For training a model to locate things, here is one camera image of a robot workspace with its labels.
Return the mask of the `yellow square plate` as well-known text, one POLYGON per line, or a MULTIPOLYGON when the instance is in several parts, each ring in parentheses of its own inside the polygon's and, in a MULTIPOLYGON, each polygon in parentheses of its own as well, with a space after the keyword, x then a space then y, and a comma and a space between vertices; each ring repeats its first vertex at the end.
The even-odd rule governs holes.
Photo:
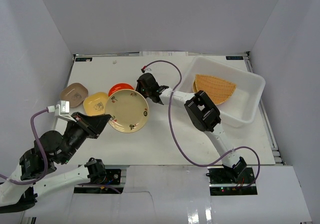
POLYGON ((105 105, 109 96, 105 92, 97 92, 83 101, 83 108, 87 116, 99 116, 106 113, 105 105))

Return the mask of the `red round plate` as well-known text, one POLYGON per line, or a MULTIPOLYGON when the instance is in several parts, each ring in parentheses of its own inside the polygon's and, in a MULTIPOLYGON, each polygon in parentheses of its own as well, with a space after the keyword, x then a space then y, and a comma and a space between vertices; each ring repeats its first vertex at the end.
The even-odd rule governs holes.
POLYGON ((128 83, 117 83, 112 86, 108 92, 108 96, 111 97, 113 93, 120 91, 120 90, 134 90, 135 88, 128 83))

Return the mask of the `beige patterned round plate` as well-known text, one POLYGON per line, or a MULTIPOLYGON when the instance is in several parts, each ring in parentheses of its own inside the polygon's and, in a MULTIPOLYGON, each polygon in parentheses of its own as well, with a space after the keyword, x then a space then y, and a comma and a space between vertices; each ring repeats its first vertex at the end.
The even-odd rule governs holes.
POLYGON ((107 100, 105 113, 111 116, 109 125, 121 133, 131 134, 142 129, 150 116, 146 99, 137 91, 121 89, 107 100))

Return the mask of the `brown square plate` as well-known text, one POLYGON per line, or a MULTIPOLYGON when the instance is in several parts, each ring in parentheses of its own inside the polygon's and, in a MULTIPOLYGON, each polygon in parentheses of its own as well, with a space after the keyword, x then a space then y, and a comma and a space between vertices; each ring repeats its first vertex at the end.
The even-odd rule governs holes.
POLYGON ((88 89, 81 83, 75 82, 63 89, 59 95, 60 100, 68 101, 70 108, 77 108, 88 96, 88 89))

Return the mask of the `orange woven fan-shaped plate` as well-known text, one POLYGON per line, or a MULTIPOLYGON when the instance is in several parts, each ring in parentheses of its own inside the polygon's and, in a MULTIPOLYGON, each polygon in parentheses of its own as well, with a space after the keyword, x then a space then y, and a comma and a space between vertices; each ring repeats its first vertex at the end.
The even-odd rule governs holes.
POLYGON ((216 106, 225 103, 237 88, 235 83, 212 75, 196 74, 194 82, 197 92, 204 91, 216 106))

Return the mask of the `white plastic bin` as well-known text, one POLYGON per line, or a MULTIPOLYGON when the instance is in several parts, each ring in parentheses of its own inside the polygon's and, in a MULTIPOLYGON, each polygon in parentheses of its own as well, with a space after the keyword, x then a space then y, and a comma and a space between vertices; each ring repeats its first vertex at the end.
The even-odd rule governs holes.
POLYGON ((239 128, 254 121, 265 84, 260 75, 197 56, 178 90, 205 91, 218 107, 222 122, 239 128))

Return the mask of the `tan round plate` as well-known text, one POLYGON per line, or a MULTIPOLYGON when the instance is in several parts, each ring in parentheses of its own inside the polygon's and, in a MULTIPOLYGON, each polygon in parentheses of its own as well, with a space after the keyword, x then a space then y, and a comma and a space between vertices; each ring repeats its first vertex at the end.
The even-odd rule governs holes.
POLYGON ((192 84, 192 90, 193 90, 194 93, 197 92, 197 88, 196 88, 196 85, 195 85, 195 81, 194 81, 193 84, 192 84))

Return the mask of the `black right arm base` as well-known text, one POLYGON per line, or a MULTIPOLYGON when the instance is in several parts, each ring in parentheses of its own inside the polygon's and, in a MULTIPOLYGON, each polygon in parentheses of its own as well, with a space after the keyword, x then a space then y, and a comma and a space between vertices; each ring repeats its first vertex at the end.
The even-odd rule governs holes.
POLYGON ((226 170, 222 167, 209 168, 206 176, 209 179, 209 190, 212 197, 256 196, 258 194, 255 182, 248 187, 255 179, 251 167, 247 167, 236 180, 228 177, 226 170))

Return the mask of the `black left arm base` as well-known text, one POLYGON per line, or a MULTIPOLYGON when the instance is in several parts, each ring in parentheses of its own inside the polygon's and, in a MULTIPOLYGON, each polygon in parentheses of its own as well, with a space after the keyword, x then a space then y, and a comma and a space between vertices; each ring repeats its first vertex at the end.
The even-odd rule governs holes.
POLYGON ((89 182, 79 184, 73 189, 74 194, 121 194, 121 169, 106 169, 106 174, 90 177, 89 182))

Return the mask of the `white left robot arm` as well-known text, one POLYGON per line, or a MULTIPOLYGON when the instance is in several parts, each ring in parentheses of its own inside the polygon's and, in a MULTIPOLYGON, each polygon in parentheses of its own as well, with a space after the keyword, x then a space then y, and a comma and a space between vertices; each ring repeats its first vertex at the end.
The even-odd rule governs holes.
POLYGON ((61 187, 91 181, 103 182, 107 175, 101 159, 90 158, 77 169, 46 178, 56 171, 56 164, 66 165, 86 139, 97 139, 105 129, 110 114, 87 116, 74 112, 66 117, 64 133, 49 130, 34 134, 34 147, 19 159, 15 171, 0 185, 0 212, 17 213, 35 206, 37 198, 61 187))

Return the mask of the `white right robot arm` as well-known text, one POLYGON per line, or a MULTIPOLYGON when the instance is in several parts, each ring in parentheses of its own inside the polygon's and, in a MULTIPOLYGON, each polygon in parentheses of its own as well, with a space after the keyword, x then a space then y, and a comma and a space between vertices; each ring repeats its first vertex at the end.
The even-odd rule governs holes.
POLYGON ((247 167, 246 161, 228 139, 221 124, 219 109, 203 90, 196 93, 176 91, 169 86, 159 85, 155 77, 149 72, 142 74, 137 79, 135 90, 142 94, 144 98, 149 98, 156 104, 168 106, 171 136, 178 150, 188 162, 198 167, 209 167, 222 161, 222 166, 226 172, 225 176, 229 182, 236 184, 243 179, 244 170, 247 167), (218 160, 210 164, 198 164, 187 157, 174 133, 171 119, 172 106, 186 110, 193 126, 204 133, 217 150, 218 160))

